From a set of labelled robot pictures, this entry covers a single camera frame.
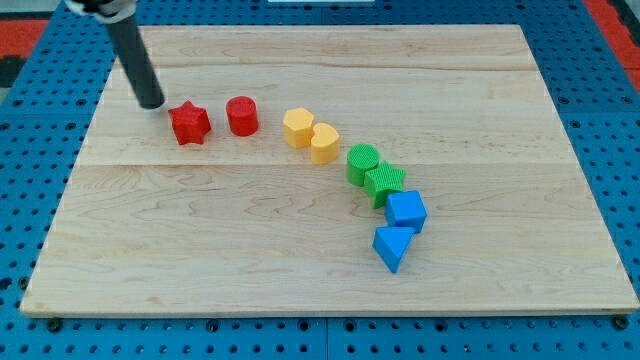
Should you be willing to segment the white black rod mount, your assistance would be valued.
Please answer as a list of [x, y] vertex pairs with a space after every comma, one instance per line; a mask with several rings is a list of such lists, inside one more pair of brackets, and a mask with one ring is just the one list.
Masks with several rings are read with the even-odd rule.
[[79, 16], [93, 16], [103, 24], [113, 24], [135, 14], [136, 0], [64, 0], [68, 9]]

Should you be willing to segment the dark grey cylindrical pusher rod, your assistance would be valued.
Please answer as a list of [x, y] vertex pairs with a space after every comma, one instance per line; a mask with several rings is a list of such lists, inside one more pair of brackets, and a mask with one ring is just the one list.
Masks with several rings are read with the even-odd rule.
[[165, 96], [134, 15], [105, 25], [138, 105], [157, 109]]

